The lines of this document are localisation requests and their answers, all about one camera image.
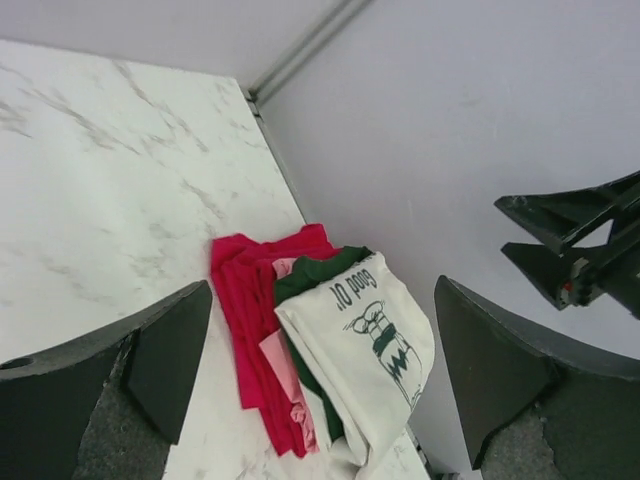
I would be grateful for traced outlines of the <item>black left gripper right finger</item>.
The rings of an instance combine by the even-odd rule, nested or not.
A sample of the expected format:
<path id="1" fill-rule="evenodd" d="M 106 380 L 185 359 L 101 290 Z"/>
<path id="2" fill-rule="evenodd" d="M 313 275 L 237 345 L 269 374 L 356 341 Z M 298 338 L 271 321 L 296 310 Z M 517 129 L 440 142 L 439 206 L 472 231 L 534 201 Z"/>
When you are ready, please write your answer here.
<path id="1" fill-rule="evenodd" d="M 436 318 L 469 461 L 530 423 L 525 459 L 560 479 L 639 476 L 639 362 L 516 315 L 442 276 Z"/>

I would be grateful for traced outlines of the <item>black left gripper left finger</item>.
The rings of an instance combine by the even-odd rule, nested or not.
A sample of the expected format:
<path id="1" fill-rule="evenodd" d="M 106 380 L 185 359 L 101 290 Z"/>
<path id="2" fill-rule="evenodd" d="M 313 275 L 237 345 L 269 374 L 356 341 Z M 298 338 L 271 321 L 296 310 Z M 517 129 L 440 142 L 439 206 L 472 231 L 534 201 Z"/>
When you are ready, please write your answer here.
<path id="1" fill-rule="evenodd" d="M 150 307 L 1 366 L 4 479 L 160 479 L 178 444 L 212 292 Z"/>

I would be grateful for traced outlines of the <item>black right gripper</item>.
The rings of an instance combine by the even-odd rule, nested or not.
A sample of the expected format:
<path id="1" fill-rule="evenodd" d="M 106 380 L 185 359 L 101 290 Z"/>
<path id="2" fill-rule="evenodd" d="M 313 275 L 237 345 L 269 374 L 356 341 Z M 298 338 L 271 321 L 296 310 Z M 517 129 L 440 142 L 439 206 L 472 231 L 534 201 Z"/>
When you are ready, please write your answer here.
<path id="1" fill-rule="evenodd" d="M 544 245 L 574 245 L 611 222 L 607 242 L 558 256 L 508 242 L 501 252 L 557 310 L 606 294 L 639 317 L 639 173 L 585 189 L 502 196 L 494 205 Z"/>

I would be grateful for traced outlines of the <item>cream and green Charlie Brown shirt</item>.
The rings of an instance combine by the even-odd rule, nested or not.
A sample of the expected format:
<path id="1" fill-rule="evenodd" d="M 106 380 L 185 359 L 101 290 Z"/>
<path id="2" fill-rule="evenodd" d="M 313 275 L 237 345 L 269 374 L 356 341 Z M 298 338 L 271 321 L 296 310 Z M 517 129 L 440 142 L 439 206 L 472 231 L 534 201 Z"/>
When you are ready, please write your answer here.
<path id="1" fill-rule="evenodd" d="M 307 404 L 336 412 L 343 435 L 316 419 L 316 437 L 348 479 L 367 479 L 401 436 L 435 358 L 430 321 L 384 255 L 345 247 L 296 259 L 275 284 L 275 313 Z"/>

